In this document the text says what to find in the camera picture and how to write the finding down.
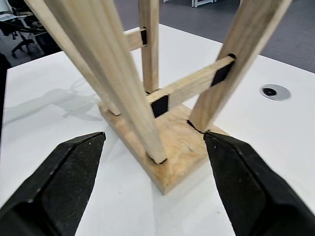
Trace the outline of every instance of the wooden base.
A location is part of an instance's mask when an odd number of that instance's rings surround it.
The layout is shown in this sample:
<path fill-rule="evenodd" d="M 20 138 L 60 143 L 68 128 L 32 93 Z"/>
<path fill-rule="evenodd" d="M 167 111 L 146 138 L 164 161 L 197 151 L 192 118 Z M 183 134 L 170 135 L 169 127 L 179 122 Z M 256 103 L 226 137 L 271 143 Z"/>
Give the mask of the wooden base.
<path fill-rule="evenodd" d="M 162 164 L 155 164 L 146 154 L 122 115 L 114 116 L 102 102 L 99 103 L 99 110 L 163 194 L 208 159 L 203 135 L 187 124 L 191 110 L 184 105 L 155 119 L 167 156 Z M 216 126 L 211 130 L 226 134 Z"/>

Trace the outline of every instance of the wooden stool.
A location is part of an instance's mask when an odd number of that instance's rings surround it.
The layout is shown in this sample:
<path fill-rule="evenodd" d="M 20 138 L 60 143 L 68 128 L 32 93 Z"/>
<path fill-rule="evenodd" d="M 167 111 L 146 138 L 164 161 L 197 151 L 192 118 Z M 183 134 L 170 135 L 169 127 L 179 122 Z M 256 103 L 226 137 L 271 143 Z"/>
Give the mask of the wooden stool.
<path fill-rule="evenodd" d="M 165 194 L 207 159 L 202 133 L 223 133 L 212 125 L 214 117 L 291 0 L 243 0 L 217 61 L 161 89 L 158 0 L 139 0 L 140 30 L 129 34 L 112 0 L 26 2 L 99 95 L 104 118 Z M 137 48 L 143 84 L 129 53 Z M 182 105 L 197 94 L 192 111 Z"/>

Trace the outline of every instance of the wooden dowel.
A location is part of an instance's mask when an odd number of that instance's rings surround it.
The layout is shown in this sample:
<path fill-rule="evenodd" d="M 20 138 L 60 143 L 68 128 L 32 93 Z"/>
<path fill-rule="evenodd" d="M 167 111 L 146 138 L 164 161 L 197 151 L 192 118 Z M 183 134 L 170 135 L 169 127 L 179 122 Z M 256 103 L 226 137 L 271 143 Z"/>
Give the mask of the wooden dowel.
<path fill-rule="evenodd" d="M 158 89 L 158 0 L 138 0 L 140 28 L 147 30 L 147 46 L 141 48 L 143 84 L 147 92 Z"/>
<path fill-rule="evenodd" d="M 168 96 L 168 110 L 171 110 L 193 96 L 207 90 L 213 81 L 215 73 L 219 69 L 231 64 L 234 60 L 234 58 L 226 56 L 201 70 L 151 93 L 147 96 L 147 100 L 149 103 L 153 103 L 164 96 Z"/>
<path fill-rule="evenodd" d="M 162 141 L 113 1 L 45 2 L 133 128 L 146 152 L 156 163 L 163 162 L 166 154 Z"/>
<path fill-rule="evenodd" d="M 106 89 L 101 86 L 100 82 L 95 78 L 94 74 L 81 57 L 78 50 L 75 48 L 69 37 L 64 30 L 60 27 L 53 14 L 48 9 L 43 0 L 26 0 L 26 3 L 30 9 L 34 12 L 35 16 L 45 26 L 49 34 L 58 43 L 61 49 L 72 60 L 73 64 L 86 78 L 90 86 L 98 94 L 99 98 L 106 104 L 107 108 L 116 116 L 120 114 L 117 107 L 110 101 L 110 98 L 106 92 Z"/>
<path fill-rule="evenodd" d="M 143 44 L 142 37 L 141 37 L 141 32 L 145 32 L 145 29 L 140 29 L 135 32 L 131 33 L 125 33 L 125 36 L 127 37 L 127 41 L 129 44 L 129 51 L 142 48 L 146 46 L 146 44 Z"/>
<path fill-rule="evenodd" d="M 204 132 L 210 127 L 215 115 L 264 48 L 290 3 L 291 0 L 242 1 L 218 56 L 221 59 L 234 54 L 236 61 L 223 82 L 199 96 L 189 117 L 196 129 Z"/>

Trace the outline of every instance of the gray floor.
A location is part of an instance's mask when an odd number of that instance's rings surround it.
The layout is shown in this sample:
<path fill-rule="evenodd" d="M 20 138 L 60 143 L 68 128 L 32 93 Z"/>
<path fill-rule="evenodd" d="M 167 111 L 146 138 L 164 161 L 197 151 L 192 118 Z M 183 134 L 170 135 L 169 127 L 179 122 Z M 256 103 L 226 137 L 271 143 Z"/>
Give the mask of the gray floor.
<path fill-rule="evenodd" d="M 125 30 L 137 27 L 137 0 L 115 0 Z M 198 8 L 191 0 L 160 4 L 160 23 L 223 42 L 239 0 L 218 0 Z M 315 73 L 315 0 L 294 0 L 261 53 Z"/>

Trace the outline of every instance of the white tabletop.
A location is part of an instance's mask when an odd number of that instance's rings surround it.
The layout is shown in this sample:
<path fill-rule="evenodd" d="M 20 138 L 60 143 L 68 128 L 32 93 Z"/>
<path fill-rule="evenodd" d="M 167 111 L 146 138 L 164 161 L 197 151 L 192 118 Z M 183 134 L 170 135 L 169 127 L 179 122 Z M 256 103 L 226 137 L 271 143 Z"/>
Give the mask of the white tabletop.
<path fill-rule="evenodd" d="M 160 25 L 160 87 L 211 64 L 221 44 Z M 141 75 L 140 50 L 132 52 Z M 264 84 L 291 92 L 263 97 Z M 315 74 L 259 56 L 215 124 L 250 143 L 315 212 Z M 99 98 L 63 52 L 9 69 L 0 206 L 57 144 L 105 130 L 95 186 L 76 235 L 232 236 L 209 163 L 163 196 L 103 120 Z M 192 107 L 196 98 L 185 104 Z M 201 179 L 193 188 L 189 183 Z"/>

